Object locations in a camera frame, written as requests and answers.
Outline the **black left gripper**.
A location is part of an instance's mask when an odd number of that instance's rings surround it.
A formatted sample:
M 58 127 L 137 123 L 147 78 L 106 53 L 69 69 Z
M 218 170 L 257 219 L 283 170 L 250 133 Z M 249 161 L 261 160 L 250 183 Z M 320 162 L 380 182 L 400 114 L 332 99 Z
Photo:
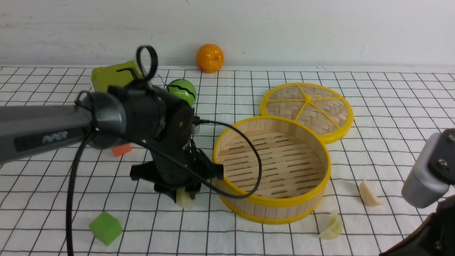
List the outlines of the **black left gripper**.
M 185 188 L 195 196 L 200 191 L 202 182 L 190 171 L 205 181 L 223 179 L 223 166 L 212 162 L 191 138 L 194 119 L 194 110 L 187 104 L 168 110 L 164 130 L 146 141 L 146 145 L 155 147 L 157 153 L 151 153 L 150 162 L 132 166 L 130 178 L 152 182 L 156 192 L 164 193 L 175 203 L 179 188 Z

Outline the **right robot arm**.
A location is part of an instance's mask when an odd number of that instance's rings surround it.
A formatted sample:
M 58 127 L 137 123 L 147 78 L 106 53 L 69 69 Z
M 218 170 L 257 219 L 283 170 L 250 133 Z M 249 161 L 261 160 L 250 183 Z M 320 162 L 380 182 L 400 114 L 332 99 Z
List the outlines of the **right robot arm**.
M 453 256 L 455 254 L 455 196 L 439 202 L 434 213 L 408 237 L 381 256 Z

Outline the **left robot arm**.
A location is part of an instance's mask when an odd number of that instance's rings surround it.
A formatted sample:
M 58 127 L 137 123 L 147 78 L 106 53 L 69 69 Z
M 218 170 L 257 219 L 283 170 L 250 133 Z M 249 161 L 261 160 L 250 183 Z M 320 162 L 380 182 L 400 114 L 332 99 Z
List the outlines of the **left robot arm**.
M 177 199 L 184 188 L 194 199 L 201 181 L 223 179 L 223 166 L 214 164 L 191 139 L 195 115 L 189 103 L 164 89 L 111 86 L 91 92 L 81 103 L 65 106 L 2 106 L 0 110 L 1 164 L 63 148 L 83 141 L 95 128 L 117 131 L 144 141 L 152 161 L 133 165 L 132 180 L 154 183 L 156 191 Z

